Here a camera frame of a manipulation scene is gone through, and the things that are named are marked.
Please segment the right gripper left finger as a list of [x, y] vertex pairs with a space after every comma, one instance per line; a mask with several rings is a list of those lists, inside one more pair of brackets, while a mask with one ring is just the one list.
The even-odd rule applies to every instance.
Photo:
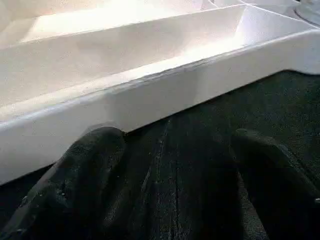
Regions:
[[96, 228], [109, 174], [125, 151], [124, 135], [105, 126], [75, 141], [21, 200], [1, 239], [86, 240]]

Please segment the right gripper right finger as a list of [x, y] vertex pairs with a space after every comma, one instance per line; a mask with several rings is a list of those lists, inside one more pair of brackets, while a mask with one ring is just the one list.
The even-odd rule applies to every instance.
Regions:
[[233, 152], [250, 202], [271, 240], [320, 238], [320, 188], [274, 138], [240, 128]]

